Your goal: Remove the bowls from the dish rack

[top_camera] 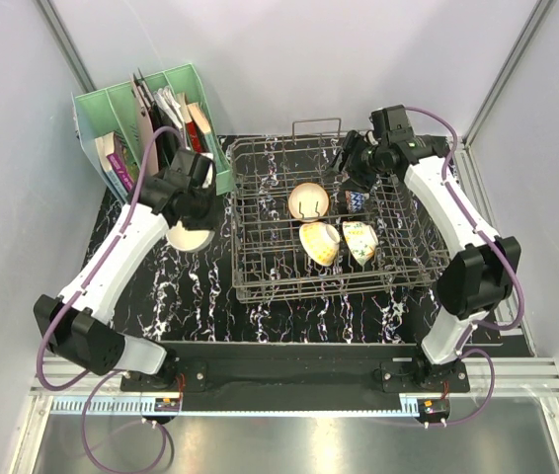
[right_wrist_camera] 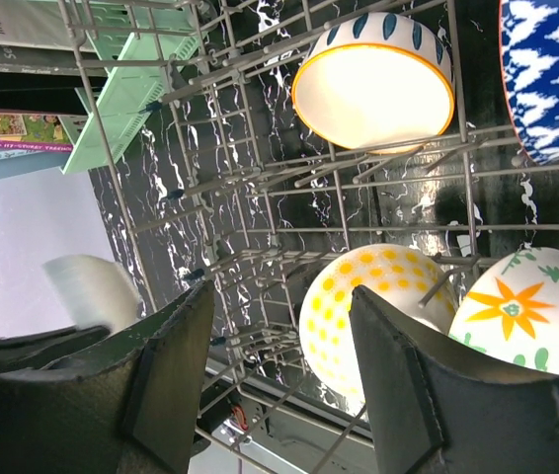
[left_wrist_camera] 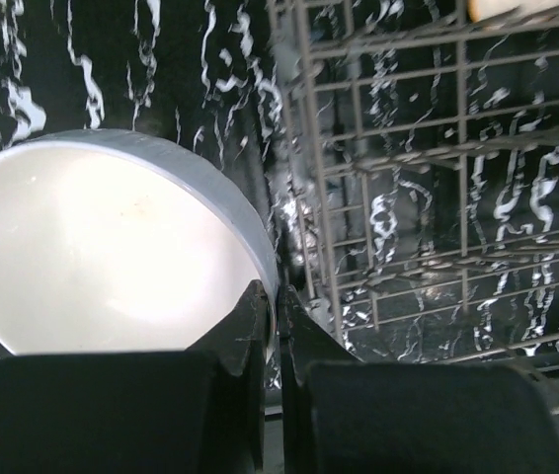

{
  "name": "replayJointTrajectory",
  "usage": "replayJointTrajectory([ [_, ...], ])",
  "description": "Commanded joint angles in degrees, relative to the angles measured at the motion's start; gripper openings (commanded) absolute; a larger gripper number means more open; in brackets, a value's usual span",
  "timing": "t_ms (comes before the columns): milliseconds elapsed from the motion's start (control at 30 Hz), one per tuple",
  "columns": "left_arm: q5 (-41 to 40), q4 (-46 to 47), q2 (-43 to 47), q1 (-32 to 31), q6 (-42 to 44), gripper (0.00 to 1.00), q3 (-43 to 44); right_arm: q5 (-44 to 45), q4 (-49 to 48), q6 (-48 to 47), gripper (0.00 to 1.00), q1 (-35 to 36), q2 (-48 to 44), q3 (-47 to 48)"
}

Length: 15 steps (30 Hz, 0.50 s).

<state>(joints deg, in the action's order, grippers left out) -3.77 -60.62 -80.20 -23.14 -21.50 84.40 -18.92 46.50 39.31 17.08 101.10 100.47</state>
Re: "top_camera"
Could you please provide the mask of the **blue zigzag pattern bowl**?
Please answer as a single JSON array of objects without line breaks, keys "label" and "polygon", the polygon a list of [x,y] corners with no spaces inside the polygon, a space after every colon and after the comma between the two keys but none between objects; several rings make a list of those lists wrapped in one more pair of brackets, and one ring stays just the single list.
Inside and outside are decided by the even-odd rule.
[{"label": "blue zigzag pattern bowl", "polygon": [[366,202],[369,199],[369,194],[345,191],[345,198],[348,213],[359,214],[364,212]]}]

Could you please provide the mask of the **plain white bowl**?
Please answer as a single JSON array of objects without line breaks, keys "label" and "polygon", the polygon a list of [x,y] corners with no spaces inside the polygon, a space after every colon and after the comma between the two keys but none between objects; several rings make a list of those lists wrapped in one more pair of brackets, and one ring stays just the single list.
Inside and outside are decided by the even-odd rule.
[{"label": "plain white bowl", "polygon": [[194,253],[204,249],[214,237],[212,230],[188,230],[182,222],[166,233],[168,244],[177,251]]}]

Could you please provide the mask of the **white bowl black stripes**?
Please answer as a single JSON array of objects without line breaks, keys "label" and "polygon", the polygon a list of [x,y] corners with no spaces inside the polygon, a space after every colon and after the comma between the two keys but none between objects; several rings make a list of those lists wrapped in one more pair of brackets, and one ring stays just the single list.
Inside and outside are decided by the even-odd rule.
[{"label": "white bowl black stripes", "polygon": [[301,222],[314,222],[323,218],[330,208],[328,193],[315,183],[302,183],[288,197],[290,215]]}]

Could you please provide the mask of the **grey wire dish rack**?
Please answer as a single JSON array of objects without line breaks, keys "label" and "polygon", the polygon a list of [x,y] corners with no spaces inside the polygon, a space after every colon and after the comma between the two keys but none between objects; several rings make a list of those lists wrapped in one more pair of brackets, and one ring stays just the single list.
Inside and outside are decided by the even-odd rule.
[{"label": "grey wire dish rack", "polygon": [[394,177],[368,197],[332,171],[344,134],[246,136],[229,147],[233,286],[242,302],[432,285],[449,255],[419,200]]}]

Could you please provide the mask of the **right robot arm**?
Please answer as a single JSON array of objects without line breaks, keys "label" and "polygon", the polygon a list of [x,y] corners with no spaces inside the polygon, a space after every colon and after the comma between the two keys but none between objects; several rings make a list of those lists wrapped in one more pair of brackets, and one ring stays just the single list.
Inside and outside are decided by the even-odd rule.
[{"label": "right robot arm", "polygon": [[501,237],[453,178],[449,164],[456,133],[418,134],[411,111],[403,105],[373,111],[371,130],[349,131],[331,167],[346,175],[344,189],[362,194],[378,178],[396,176],[422,204],[448,250],[450,261],[436,286],[439,313],[407,374],[430,392],[458,373],[464,345],[476,329],[500,330],[488,316],[502,301],[515,295],[524,302],[517,278],[521,246],[514,237]]}]

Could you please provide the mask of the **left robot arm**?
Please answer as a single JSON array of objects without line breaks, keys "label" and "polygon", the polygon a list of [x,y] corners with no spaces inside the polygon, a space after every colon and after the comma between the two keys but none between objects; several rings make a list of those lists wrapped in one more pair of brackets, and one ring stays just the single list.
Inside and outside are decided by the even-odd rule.
[{"label": "left robot arm", "polygon": [[42,295],[34,315],[42,335],[41,354],[51,352],[87,371],[142,373],[157,391],[176,381],[173,355],[145,338],[111,326],[130,278],[160,241],[193,253],[204,249],[216,228],[217,172],[212,155],[176,152],[171,165],[147,176],[136,203],[123,206],[118,222],[78,276],[57,296]]}]

